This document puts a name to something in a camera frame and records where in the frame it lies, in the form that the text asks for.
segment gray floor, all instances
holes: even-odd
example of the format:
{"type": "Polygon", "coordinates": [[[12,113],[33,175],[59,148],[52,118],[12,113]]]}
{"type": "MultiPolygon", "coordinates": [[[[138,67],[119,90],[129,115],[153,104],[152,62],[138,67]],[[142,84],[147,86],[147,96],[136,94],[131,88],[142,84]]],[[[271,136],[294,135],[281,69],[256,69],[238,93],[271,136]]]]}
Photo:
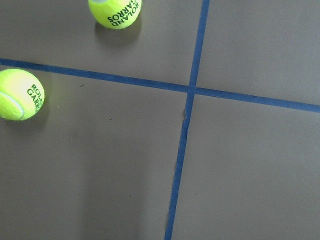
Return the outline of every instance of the gray floor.
{"type": "MultiPolygon", "coordinates": [[[[144,0],[106,30],[86,0],[2,0],[0,60],[187,86],[201,3],[144,0]]],[[[197,86],[319,106],[319,9],[210,1],[197,86]]],[[[164,239],[187,93],[27,70],[47,98],[0,120],[0,239],[164,239]]],[[[172,239],[320,239],[319,121],[196,95],[172,239]]]]}

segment blue tape strip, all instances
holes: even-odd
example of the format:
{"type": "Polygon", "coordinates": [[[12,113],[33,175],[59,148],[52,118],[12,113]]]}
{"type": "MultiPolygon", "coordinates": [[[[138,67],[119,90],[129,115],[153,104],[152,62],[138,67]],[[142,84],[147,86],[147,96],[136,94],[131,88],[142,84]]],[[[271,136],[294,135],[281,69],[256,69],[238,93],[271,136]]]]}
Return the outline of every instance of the blue tape strip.
{"type": "Polygon", "coordinates": [[[116,83],[122,83],[122,84],[144,86],[144,87],[150,87],[150,88],[156,88],[156,89],[164,89],[164,90],[170,90],[170,91],[176,91],[176,92],[182,92],[182,93],[188,92],[188,86],[186,85],[180,85],[180,84],[162,82],[162,81],[152,81],[152,80],[140,79],[140,78],[128,77],[128,76],[118,76],[118,75],[113,75],[108,73],[85,71],[85,70],[60,67],[60,66],[36,64],[36,63],[31,63],[26,61],[0,58],[0,65],[23,68],[23,69],[39,70],[43,72],[64,74],[64,75],[77,76],[77,77],[83,77],[83,78],[89,78],[89,79],[105,80],[109,82],[116,82],[116,83]]]}
{"type": "Polygon", "coordinates": [[[205,31],[206,31],[209,4],[210,4],[210,0],[203,0],[202,7],[201,7],[200,20],[198,24],[198,31],[197,31],[195,49],[194,49],[194,55],[193,55],[193,61],[192,61],[192,68],[190,73],[189,87],[188,87],[188,92],[187,92],[187,97],[185,102],[185,120],[181,128],[179,149],[178,149],[178,154],[176,158],[176,167],[174,171],[171,199],[170,199],[170,205],[169,205],[169,211],[168,211],[168,222],[166,226],[164,240],[171,240],[173,228],[174,228],[181,175],[182,175],[185,153],[186,153],[186,146],[187,146],[188,129],[190,125],[191,114],[192,114],[192,109],[194,104],[195,90],[197,85],[200,59],[201,59],[202,47],[203,47],[205,31]]]}
{"type": "Polygon", "coordinates": [[[197,87],[195,89],[195,93],[198,95],[204,95],[204,96],[210,96],[210,97],[216,97],[216,98],[231,99],[231,100],[237,100],[242,102],[264,104],[264,105],[270,105],[270,106],[283,107],[287,109],[296,109],[296,110],[320,113],[320,105],[315,105],[315,104],[280,100],[275,98],[247,95],[247,94],[229,92],[229,91],[206,89],[201,87],[197,87]]]}

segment neon green ball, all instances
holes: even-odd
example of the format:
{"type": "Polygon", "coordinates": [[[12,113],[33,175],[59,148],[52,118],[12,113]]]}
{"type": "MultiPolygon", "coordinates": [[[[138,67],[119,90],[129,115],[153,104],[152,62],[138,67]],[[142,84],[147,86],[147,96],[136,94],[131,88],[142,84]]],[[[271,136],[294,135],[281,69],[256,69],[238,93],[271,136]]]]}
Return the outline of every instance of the neon green ball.
{"type": "Polygon", "coordinates": [[[0,117],[25,120],[35,115],[45,100],[39,80],[22,69],[0,71],[0,117]]]}
{"type": "Polygon", "coordinates": [[[124,29],[137,19],[142,0],[88,0],[92,15],[109,29],[124,29]]]}

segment white seam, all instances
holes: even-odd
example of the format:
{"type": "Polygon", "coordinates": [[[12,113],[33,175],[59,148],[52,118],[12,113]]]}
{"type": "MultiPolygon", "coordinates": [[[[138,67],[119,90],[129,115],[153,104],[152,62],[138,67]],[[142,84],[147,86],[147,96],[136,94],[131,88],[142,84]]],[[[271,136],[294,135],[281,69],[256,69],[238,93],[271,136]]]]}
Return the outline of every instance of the white seam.
{"type": "Polygon", "coordinates": [[[13,101],[16,105],[19,106],[20,111],[22,112],[22,115],[21,115],[21,117],[19,117],[17,120],[20,120],[20,119],[25,115],[24,109],[20,106],[20,104],[19,104],[14,98],[12,98],[11,96],[9,96],[8,94],[6,94],[6,93],[4,93],[4,92],[2,92],[2,91],[0,91],[0,94],[8,97],[11,101],[13,101]]]}

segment vertical blue line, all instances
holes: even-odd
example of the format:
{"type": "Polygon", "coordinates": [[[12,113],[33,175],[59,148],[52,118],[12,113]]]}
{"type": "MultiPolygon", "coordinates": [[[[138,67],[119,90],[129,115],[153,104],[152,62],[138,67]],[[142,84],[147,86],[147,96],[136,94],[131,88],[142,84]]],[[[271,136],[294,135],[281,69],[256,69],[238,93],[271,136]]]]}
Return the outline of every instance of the vertical blue line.
{"type": "Polygon", "coordinates": [[[186,102],[185,102],[185,120],[181,128],[179,149],[178,149],[178,154],[176,158],[176,167],[174,171],[171,200],[170,200],[169,211],[168,211],[168,222],[166,226],[164,240],[171,240],[173,229],[174,229],[181,175],[182,175],[182,169],[184,165],[186,146],[187,146],[188,129],[190,125],[191,113],[192,113],[193,104],[194,104],[201,52],[202,52],[205,31],[206,31],[209,4],[210,4],[210,0],[202,1],[200,20],[198,25],[198,31],[196,36],[194,55],[193,55],[191,73],[190,73],[190,81],[188,86],[186,102]]]}

